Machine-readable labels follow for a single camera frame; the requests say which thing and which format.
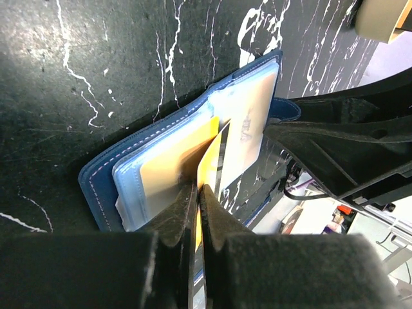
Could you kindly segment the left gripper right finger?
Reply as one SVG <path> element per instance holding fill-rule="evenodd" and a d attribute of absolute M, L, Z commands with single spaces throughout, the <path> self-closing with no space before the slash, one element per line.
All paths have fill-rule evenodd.
<path fill-rule="evenodd" d="M 207 308 L 400 308 L 361 235 L 255 234 L 200 192 Z"/>

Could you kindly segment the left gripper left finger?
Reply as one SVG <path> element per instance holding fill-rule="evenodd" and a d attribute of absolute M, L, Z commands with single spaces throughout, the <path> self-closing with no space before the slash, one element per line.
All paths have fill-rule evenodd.
<path fill-rule="evenodd" d="M 197 187 L 134 232 L 31 234 L 1 245 L 2 308 L 191 308 Z"/>

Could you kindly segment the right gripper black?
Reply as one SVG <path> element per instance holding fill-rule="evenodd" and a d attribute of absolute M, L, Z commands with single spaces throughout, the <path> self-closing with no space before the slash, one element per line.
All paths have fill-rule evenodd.
<path fill-rule="evenodd" d="M 363 208 L 411 196 L 411 69 L 352 89 L 294 98 L 299 120 L 269 124 L 326 193 Z"/>

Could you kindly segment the yellow black striped card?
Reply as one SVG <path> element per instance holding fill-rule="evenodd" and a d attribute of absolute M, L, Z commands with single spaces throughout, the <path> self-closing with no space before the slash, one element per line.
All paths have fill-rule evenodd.
<path fill-rule="evenodd" d="M 214 197 L 220 199 L 221 175 L 227 145 L 230 124 L 221 124 L 219 117 L 212 117 L 202 128 L 206 138 L 196 166 L 196 185 L 199 190 L 208 186 Z M 205 280 L 203 278 L 203 240 L 201 227 L 201 210 L 196 213 L 193 308 L 205 308 Z"/>

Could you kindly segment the orange patterned credit card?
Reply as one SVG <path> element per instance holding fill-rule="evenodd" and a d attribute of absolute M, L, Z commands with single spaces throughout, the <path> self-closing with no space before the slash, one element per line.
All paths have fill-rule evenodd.
<path fill-rule="evenodd" d="M 276 81 L 277 73 L 265 73 L 231 86 L 218 97 L 229 121 L 219 191 L 258 159 Z"/>

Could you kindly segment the blue card holder wallet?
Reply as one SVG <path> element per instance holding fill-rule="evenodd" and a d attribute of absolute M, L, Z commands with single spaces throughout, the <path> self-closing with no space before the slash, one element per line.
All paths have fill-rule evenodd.
<path fill-rule="evenodd" d="M 78 181 L 98 228 L 133 232 L 185 182 L 221 194 L 243 174 L 259 157 L 268 119 L 300 117 L 293 102 L 275 96 L 282 58 L 278 49 L 258 57 L 87 163 Z"/>

